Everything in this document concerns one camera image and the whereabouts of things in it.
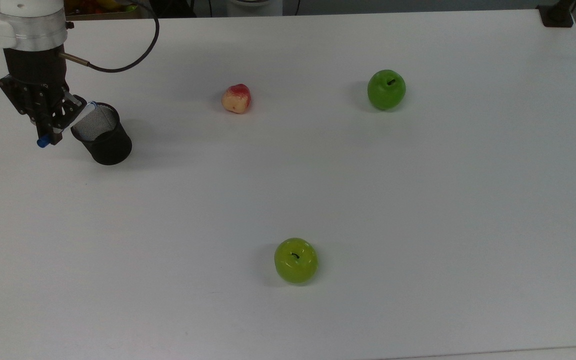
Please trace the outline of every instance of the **table surface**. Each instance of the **table surface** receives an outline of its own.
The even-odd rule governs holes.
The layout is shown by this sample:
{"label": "table surface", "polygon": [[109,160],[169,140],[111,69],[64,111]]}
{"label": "table surface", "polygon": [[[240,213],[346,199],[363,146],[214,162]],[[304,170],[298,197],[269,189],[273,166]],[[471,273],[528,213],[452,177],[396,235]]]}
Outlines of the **table surface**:
{"label": "table surface", "polygon": [[468,355],[419,357],[418,359],[419,360],[576,360],[576,348],[551,348],[551,349],[528,350],[528,351],[472,353]]}
{"label": "table surface", "polygon": [[[121,66],[148,20],[78,22]],[[403,102],[377,111],[393,69]],[[7,69],[0,50],[0,77]],[[363,360],[576,346],[576,27],[535,10],[161,21],[68,64],[134,146],[35,145],[0,91],[0,360]],[[230,85],[249,112],[222,109]],[[320,271],[274,270],[303,237]]]}

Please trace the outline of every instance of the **green apple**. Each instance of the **green apple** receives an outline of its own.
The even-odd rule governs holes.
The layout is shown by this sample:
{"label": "green apple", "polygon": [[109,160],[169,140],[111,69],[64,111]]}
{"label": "green apple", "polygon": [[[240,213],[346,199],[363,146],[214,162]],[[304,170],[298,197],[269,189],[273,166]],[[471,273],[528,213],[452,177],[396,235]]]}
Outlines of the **green apple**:
{"label": "green apple", "polygon": [[392,70],[377,71],[368,81],[368,99],[375,108],[388,110],[396,107],[406,95],[406,82]]}
{"label": "green apple", "polygon": [[317,272],[319,260],[311,244],[299,237],[291,237],[274,252],[274,267],[277,274],[288,283],[304,283]]}

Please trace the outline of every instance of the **robotic arm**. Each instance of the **robotic arm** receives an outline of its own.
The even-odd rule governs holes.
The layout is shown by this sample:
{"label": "robotic arm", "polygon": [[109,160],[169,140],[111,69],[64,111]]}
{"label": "robotic arm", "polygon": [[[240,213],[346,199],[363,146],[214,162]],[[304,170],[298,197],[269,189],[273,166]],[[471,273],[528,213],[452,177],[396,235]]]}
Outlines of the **robotic arm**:
{"label": "robotic arm", "polygon": [[63,0],[0,0],[0,48],[9,75],[0,88],[36,126],[42,148],[55,145],[86,104],[66,84],[67,38]]}

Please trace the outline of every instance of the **black mesh pen holder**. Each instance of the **black mesh pen holder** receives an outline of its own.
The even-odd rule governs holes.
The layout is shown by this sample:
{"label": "black mesh pen holder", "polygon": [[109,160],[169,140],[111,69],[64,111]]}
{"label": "black mesh pen holder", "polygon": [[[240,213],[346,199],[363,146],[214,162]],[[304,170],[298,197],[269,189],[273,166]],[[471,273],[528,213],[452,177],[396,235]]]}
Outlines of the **black mesh pen holder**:
{"label": "black mesh pen holder", "polygon": [[94,161],[104,166],[114,166],[130,155],[133,142],[119,122],[117,110],[103,102],[96,104],[96,109],[70,130],[84,144]]}

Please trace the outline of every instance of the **red and yellow apple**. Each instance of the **red and yellow apple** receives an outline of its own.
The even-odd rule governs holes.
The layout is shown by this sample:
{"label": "red and yellow apple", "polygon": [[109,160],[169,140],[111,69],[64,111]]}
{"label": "red and yellow apple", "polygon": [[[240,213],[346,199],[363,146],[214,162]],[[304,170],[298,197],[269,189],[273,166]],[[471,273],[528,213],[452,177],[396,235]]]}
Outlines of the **red and yellow apple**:
{"label": "red and yellow apple", "polygon": [[242,114],[250,106],[250,89],[244,84],[232,85],[223,93],[221,105],[229,112]]}

